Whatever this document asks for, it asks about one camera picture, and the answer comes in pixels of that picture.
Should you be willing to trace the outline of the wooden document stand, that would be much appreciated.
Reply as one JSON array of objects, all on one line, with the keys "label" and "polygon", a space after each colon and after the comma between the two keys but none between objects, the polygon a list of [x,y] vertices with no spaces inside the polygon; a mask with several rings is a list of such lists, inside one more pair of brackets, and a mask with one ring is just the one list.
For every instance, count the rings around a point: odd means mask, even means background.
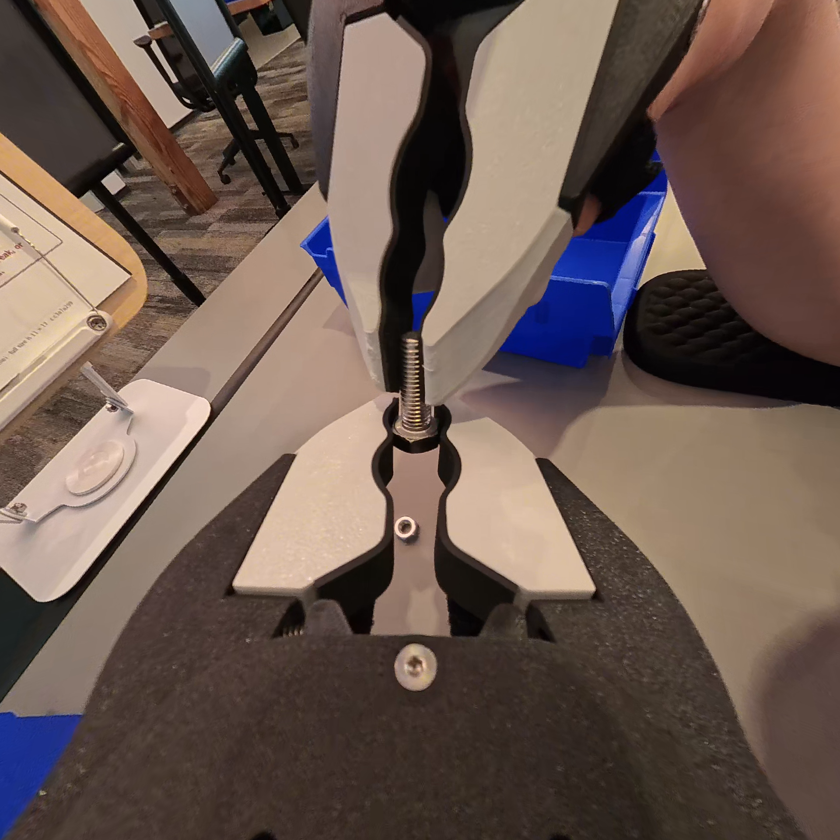
[{"label": "wooden document stand", "polygon": [[91,361],[141,310],[148,283],[125,240],[2,137],[2,175],[130,273],[45,361],[1,389],[2,436],[78,374],[102,407],[48,465],[2,504],[2,571],[34,601],[73,589],[203,430],[209,401],[156,381],[116,390]]}]

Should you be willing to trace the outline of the black wrist rest pad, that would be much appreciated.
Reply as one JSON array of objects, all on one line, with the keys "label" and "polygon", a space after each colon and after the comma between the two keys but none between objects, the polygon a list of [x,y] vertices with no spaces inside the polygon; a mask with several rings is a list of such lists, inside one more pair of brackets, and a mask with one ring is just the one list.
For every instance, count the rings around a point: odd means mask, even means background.
[{"label": "black wrist rest pad", "polygon": [[704,269],[668,272],[638,289],[624,320],[623,351],[638,369],[666,382],[839,407],[838,367],[755,331]]}]

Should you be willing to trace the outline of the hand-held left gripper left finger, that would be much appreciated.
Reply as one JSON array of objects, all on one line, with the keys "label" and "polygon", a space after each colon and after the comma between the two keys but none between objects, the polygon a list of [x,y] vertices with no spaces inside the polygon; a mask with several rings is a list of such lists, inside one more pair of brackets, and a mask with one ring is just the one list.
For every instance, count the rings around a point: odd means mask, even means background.
[{"label": "hand-held left gripper left finger", "polygon": [[371,401],[294,454],[233,579],[239,595],[375,599],[394,563],[394,404]]}]

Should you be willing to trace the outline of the printed paper sheet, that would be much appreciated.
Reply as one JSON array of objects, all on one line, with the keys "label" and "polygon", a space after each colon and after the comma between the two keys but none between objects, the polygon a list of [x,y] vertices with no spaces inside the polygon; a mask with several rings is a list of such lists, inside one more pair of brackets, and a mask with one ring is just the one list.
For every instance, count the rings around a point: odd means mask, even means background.
[{"label": "printed paper sheet", "polygon": [[1,176],[1,386],[71,336],[130,273]]}]

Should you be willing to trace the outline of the blue plastic bin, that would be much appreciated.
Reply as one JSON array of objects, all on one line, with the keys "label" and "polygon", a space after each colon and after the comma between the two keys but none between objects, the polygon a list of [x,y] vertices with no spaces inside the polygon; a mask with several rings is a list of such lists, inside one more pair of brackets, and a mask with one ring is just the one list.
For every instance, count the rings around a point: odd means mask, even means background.
[{"label": "blue plastic bin", "polygon": [[36,797],[81,720],[1,714],[1,837]]},{"label": "blue plastic bin", "polygon": [[573,368],[612,354],[668,190],[658,152],[649,163],[652,174],[644,188],[612,217],[570,240],[542,297],[524,312],[500,351]]}]

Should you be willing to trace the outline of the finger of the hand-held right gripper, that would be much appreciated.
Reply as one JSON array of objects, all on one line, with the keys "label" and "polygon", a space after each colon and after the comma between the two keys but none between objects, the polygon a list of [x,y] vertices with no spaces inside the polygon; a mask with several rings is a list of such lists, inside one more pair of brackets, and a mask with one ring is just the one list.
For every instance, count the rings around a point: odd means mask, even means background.
[{"label": "finger of the hand-held right gripper", "polygon": [[560,193],[617,6],[522,2],[476,49],[469,172],[422,328],[428,403],[445,403],[499,350],[571,240]]},{"label": "finger of the hand-held right gripper", "polygon": [[427,101],[431,59],[405,19],[365,14],[343,32],[328,210],[332,249],[355,337],[380,391],[398,391],[407,314],[386,299],[387,263],[400,231],[397,176]]}]

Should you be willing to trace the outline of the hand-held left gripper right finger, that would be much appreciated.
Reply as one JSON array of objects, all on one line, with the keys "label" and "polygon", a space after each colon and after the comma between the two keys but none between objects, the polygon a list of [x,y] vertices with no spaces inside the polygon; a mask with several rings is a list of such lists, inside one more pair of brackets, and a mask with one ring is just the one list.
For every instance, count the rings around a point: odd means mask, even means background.
[{"label": "hand-held left gripper right finger", "polygon": [[488,417],[441,433],[437,582],[452,601],[590,600],[595,583],[541,463]]}]

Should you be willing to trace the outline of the black office chair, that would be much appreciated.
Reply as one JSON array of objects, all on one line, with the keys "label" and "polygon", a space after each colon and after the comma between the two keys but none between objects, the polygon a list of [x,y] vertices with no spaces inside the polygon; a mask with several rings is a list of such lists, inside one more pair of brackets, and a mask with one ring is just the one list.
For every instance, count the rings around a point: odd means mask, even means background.
[{"label": "black office chair", "polygon": [[[152,23],[154,26],[148,34],[136,38],[134,44],[150,58],[181,105],[201,113],[216,110],[214,100],[169,25],[158,14],[153,15]],[[266,146],[277,168],[285,174],[293,166],[283,142],[288,142],[293,150],[297,150],[300,144],[293,133],[281,132],[277,128],[268,130],[268,112],[257,92],[257,81],[258,72],[253,60],[246,59],[245,68],[228,83],[229,92],[233,101],[243,99],[255,122],[255,127],[248,130],[251,139]]]}]

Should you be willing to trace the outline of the silver hex bolt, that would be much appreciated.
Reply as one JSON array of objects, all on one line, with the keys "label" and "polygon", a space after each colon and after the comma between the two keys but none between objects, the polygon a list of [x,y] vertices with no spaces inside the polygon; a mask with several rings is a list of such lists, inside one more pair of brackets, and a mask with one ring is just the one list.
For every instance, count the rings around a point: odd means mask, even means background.
[{"label": "silver hex bolt", "polygon": [[423,342],[419,332],[408,332],[402,336],[402,386],[397,418],[409,429],[426,428],[434,416],[426,403],[424,387]]}]

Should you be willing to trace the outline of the person's right forearm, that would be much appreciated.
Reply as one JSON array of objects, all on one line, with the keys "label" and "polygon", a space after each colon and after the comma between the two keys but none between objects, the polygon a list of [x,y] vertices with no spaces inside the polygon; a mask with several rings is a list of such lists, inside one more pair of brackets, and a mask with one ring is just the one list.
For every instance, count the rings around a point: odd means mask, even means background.
[{"label": "person's right forearm", "polygon": [[837,366],[836,4],[707,2],[648,115],[723,297],[762,336]]}]

